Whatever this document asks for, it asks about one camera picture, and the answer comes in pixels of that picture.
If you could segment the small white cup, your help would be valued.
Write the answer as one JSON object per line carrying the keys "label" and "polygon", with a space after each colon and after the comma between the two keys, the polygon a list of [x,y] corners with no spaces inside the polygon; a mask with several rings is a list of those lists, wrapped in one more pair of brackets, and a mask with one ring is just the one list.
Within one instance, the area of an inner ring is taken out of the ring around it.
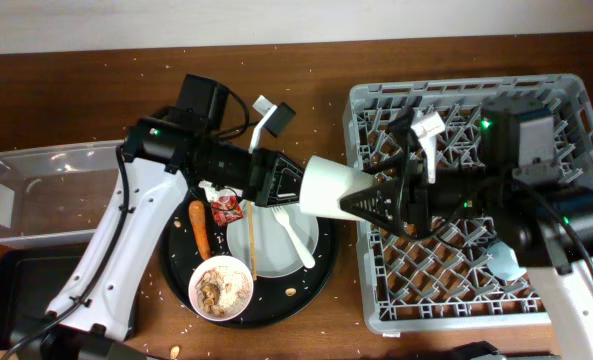
{"label": "small white cup", "polygon": [[360,221],[343,211],[340,199],[376,184],[374,175],[367,174],[318,156],[312,156],[305,168],[300,187],[301,212],[316,217]]}

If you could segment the grey round plate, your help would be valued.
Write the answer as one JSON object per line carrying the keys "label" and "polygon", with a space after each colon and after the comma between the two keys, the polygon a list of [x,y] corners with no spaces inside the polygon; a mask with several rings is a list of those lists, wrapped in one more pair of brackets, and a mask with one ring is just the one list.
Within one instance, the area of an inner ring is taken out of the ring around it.
{"label": "grey round plate", "polygon": [[[246,206],[243,218],[227,225],[227,246],[233,257],[251,267],[249,222]],[[298,204],[284,206],[290,225],[311,254],[317,247],[318,220],[305,215]],[[290,275],[303,267],[285,228],[275,219],[269,208],[253,207],[256,272],[259,277],[278,278]]]}

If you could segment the white plastic fork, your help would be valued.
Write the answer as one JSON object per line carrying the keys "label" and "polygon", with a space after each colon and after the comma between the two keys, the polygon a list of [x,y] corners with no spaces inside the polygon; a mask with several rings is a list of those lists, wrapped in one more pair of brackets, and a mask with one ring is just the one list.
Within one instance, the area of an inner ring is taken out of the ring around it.
{"label": "white plastic fork", "polygon": [[307,269],[313,268],[316,265],[315,259],[291,226],[290,217],[287,211],[283,207],[271,207],[270,210],[272,211],[276,221],[287,232],[303,266]]}

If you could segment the orange carrot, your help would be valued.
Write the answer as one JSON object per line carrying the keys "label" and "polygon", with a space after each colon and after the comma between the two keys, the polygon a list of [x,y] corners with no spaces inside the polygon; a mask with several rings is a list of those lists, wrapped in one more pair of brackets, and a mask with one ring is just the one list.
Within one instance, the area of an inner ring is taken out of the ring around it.
{"label": "orange carrot", "polygon": [[204,204],[200,200],[193,200],[188,207],[188,216],[194,233],[199,255],[203,260],[211,257],[211,249],[207,234],[207,221]]}

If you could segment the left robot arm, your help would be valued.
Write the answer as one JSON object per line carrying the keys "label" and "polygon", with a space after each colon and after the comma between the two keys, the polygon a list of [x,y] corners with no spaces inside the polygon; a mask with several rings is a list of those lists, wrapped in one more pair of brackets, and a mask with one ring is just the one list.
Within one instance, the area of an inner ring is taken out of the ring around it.
{"label": "left robot arm", "polygon": [[114,192],[81,260],[49,303],[40,328],[12,345],[5,358],[59,325],[124,341],[145,267],[170,217],[200,182],[232,190],[259,207],[298,202],[303,168],[259,145],[262,131],[279,136],[295,111],[259,97],[253,105],[259,122],[222,130],[233,95],[222,83],[188,74],[175,104],[128,128],[115,148]]}

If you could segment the pink bowl with food scraps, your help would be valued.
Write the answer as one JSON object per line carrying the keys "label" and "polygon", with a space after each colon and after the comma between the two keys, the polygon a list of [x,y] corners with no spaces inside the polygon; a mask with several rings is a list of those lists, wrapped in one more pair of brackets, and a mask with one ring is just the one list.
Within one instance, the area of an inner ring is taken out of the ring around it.
{"label": "pink bowl with food scraps", "polygon": [[249,305],[254,280],[249,268],[232,256],[214,256],[203,261],[188,284],[190,304],[209,321],[224,322],[240,315]]}

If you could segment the light blue cup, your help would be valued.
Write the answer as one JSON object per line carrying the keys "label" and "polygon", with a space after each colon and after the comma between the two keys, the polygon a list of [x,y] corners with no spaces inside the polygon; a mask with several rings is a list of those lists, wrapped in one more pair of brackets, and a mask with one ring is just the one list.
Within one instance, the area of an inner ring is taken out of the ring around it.
{"label": "light blue cup", "polygon": [[490,259],[487,267],[491,274],[503,281],[515,281],[526,274],[518,264],[515,251],[502,241],[496,241],[487,248]]}

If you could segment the wooden chopstick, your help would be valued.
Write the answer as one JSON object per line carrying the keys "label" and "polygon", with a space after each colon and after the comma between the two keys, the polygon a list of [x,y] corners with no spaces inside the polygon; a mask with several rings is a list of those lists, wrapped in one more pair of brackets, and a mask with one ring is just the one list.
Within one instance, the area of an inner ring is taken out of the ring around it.
{"label": "wooden chopstick", "polygon": [[247,222],[248,222],[248,230],[249,230],[249,252],[250,252],[250,264],[251,264],[251,274],[254,281],[257,280],[257,266],[256,266],[256,251],[255,251],[255,230],[254,230],[254,220],[253,220],[253,205],[252,201],[247,201],[246,203],[246,210],[247,210]]}

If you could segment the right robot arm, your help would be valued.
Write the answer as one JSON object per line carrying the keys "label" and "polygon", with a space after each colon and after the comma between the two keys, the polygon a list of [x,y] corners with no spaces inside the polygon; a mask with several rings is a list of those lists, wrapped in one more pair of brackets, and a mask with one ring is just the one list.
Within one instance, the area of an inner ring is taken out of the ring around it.
{"label": "right robot arm", "polygon": [[399,152],[371,167],[394,177],[340,208],[410,242],[442,241],[456,220],[489,216],[536,289],[567,359],[593,359],[593,189],[562,180],[554,116],[534,98],[483,103],[475,168],[442,169],[437,112],[389,126]]}

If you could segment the white paper napkin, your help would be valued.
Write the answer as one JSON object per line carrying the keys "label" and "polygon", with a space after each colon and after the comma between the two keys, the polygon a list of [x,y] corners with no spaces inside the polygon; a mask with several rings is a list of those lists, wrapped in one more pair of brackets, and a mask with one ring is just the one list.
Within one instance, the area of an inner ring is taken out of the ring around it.
{"label": "white paper napkin", "polygon": [[221,197],[226,195],[224,189],[218,189],[209,181],[200,181],[198,187],[205,192],[205,197],[208,202],[219,201]]}

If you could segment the red snack wrapper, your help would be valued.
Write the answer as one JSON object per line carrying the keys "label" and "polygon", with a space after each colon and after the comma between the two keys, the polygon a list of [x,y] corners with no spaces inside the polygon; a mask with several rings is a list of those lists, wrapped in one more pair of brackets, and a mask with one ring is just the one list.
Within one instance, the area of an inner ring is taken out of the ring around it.
{"label": "red snack wrapper", "polygon": [[210,203],[214,222],[223,227],[243,218],[236,195],[220,196]]}

